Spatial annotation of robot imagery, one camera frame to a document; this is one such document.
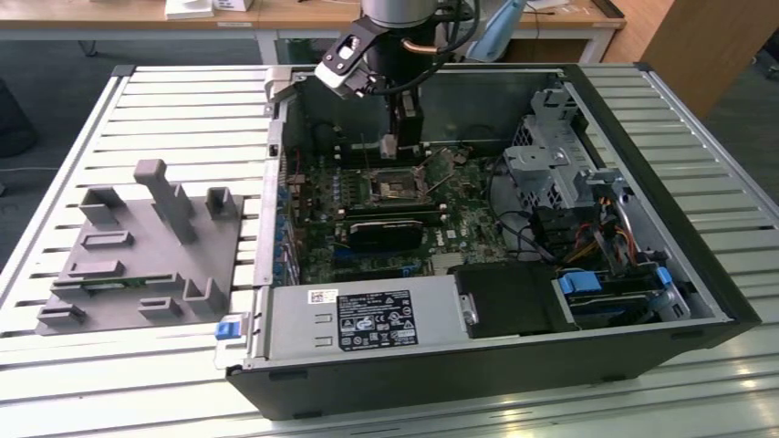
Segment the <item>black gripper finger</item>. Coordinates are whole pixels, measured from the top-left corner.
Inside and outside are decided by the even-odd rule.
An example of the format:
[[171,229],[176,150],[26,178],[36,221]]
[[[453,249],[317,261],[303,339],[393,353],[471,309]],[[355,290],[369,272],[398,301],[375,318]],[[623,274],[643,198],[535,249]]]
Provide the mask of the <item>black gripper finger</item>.
[[399,151],[421,143],[425,111],[418,90],[407,90],[393,95],[390,100],[390,134]]

